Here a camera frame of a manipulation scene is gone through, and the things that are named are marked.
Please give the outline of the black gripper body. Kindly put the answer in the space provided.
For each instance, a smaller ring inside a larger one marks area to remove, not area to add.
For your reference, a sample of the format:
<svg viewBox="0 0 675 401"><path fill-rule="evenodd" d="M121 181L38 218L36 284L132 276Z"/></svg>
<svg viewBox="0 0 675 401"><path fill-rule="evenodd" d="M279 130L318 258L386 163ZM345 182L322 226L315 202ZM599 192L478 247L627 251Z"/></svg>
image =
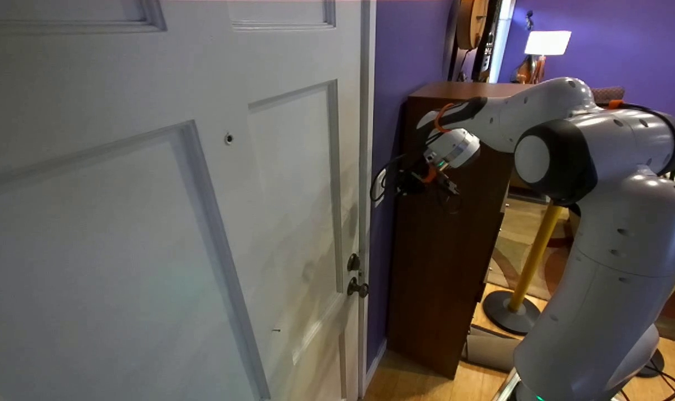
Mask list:
<svg viewBox="0 0 675 401"><path fill-rule="evenodd" d="M456 184L438 170L431 167L424 177L419 177L415 170L402 170L397 173L397 192L402 196L415 196L431 189L442 189L445 193L455 193Z"/></svg>

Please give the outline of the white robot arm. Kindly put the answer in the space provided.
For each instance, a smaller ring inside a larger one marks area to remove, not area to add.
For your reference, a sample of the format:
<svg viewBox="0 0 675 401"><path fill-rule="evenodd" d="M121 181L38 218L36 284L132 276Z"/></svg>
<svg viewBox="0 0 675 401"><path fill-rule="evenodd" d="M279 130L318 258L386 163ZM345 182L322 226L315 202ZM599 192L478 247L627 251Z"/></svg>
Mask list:
<svg viewBox="0 0 675 401"><path fill-rule="evenodd" d="M405 107L395 218L388 345L449 376L475 303L503 177L491 189L462 170L511 153L534 192L580 212L564 276L514 348L517 401L611 401L657 348L675 291L675 120L604 110L580 78L503 95Z"/></svg>

